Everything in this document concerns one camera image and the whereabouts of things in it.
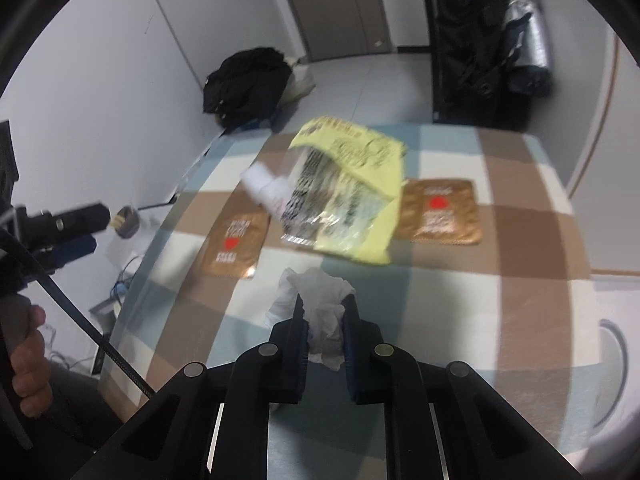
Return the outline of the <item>person's left hand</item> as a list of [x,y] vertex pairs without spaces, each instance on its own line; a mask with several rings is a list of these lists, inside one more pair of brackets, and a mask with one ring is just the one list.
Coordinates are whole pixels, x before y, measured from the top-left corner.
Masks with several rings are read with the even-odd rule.
[[20,399],[21,412],[29,418],[42,415],[53,400],[50,386],[51,365],[44,356],[43,336],[39,327],[46,322],[42,307],[29,310],[29,330],[25,340],[11,354],[14,371],[12,387]]

